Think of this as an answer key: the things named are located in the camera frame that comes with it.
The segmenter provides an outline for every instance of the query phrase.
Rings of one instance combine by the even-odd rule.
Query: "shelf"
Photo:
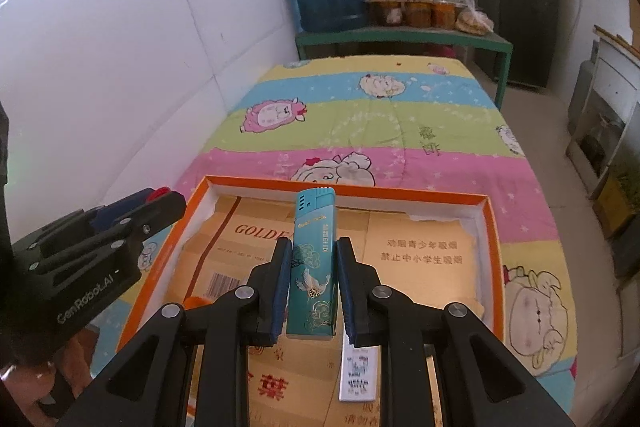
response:
[[[495,33],[472,35],[457,30],[440,28],[413,28],[409,26],[367,26],[357,30],[331,33],[307,33],[296,35],[296,44],[315,46],[318,44],[339,44],[341,42],[436,42],[437,44],[455,44],[474,46],[498,53],[509,53],[512,44]]]

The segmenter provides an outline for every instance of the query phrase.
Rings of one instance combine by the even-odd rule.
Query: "silver screw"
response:
[[[248,299],[254,296],[254,289],[251,286],[238,286],[236,288],[236,297],[239,299]]]
[[[373,288],[371,293],[373,293],[374,297],[377,297],[378,299],[388,299],[391,296],[391,288],[381,284]]]
[[[178,304],[167,304],[161,311],[162,317],[166,317],[168,319],[175,317],[178,313],[180,313],[180,306],[178,306]]]
[[[452,302],[447,310],[449,310],[449,313],[454,317],[464,317],[466,315],[467,308],[462,303]]]

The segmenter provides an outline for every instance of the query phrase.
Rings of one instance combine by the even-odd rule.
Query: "pink stripe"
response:
[[[175,185],[191,194],[206,174],[289,180],[313,158],[344,158],[352,148],[293,151],[229,152],[212,149],[193,161]],[[529,163],[523,158],[464,153],[431,153],[421,149],[364,148],[369,171],[381,187],[423,188],[487,194],[491,198],[502,243],[558,239],[558,230]]]

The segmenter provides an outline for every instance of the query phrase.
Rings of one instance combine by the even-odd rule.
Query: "green table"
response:
[[[306,46],[318,44],[341,44],[343,42],[420,42],[426,44],[454,44],[471,46],[498,54],[498,90],[495,93],[495,106],[500,109],[504,90],[509,78],[511,52],[513,45],[495,33],[485,36],[471,35],[455,30],[439,28],[409,28],[408,26],[382,27],[368,26],[357,30],[331,33],[299,33],[296,35],[296,46],[300,60],[306,59]]]

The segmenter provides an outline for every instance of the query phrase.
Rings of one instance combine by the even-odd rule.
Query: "teal lighter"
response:
[[[296,199],[287,336],[329,340],[335,334],[335,191],[302,190]]]

